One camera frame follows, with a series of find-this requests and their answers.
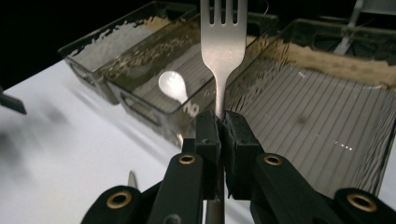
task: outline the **table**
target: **table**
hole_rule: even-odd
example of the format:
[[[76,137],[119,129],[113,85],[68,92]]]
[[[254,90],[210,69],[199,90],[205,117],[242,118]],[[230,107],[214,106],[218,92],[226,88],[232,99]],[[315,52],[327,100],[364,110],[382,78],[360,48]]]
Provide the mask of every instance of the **table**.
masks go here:
[[[80,223],[97,197],[163,179],[180,149],[86,88],[64,61],[5,91],[27,115],[0,107],[0,223]],[[379,198],[396,208],[396,152]],[[226,223],[253,223],[248,202],[226,200]]]

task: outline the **white tabletop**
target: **white tabletop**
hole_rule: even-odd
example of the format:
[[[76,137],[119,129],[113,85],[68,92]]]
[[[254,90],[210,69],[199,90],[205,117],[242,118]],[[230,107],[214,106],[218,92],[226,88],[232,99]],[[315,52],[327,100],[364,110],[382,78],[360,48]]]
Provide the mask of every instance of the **white tabletop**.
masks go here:
[[[86,88],[64,61],[5,93],[27,115],[0,107],[0,223],[80,223],[101,193],[127,184],[130,170],[144,191],[180,152]],[[395,209],[392,151],[379,198]],[[248,202],[227,200],[226,223],[253,223]]]

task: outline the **black background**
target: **black background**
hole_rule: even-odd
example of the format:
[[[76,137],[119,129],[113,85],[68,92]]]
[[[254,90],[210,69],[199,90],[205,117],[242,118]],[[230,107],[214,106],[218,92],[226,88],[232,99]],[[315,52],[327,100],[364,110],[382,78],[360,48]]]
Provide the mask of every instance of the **black background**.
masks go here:
[[[196,4],[199,0],[163,0]],[[82,1],[46,4],[18,3],[0,9],[0,85],[8,89],[41,70],[59,62],[57,50],[74,40],[142,7],[149,0]],[[318,20],[318,16],[347,19],[355,0],[268,0],[268,13],[283,24],[293,19]],[[265,0],[249,0],[249,11],[264,12]],[[395,29],[388,17],[362,15],[361,23]]]

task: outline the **white spoon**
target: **white spoon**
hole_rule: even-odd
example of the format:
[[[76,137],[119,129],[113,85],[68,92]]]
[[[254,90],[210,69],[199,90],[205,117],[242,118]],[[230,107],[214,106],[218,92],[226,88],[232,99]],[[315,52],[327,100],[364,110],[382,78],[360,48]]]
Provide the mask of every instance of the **white spoon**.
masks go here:
[[[183,76],[175,71],[166,71],[161,74],[158,80],[160,90],[170,98],[184,104],[189,98],[186,92],[186,84]]]

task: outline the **fork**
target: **fork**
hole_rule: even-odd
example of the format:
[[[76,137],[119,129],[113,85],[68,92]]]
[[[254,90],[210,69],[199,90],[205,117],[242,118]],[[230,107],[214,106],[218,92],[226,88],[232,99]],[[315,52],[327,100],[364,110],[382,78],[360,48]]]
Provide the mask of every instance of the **fork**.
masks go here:
[[[224,119],[227,79],[245,57],[247,22],[248,0],[238,1],[236,23],[233,23],[233,0],[226,0],[224,23],[221,0],[215,0],[213,23],[210,23],[209,0],[201,0],[201,52],[216,80],[215,114],[220,121]]]

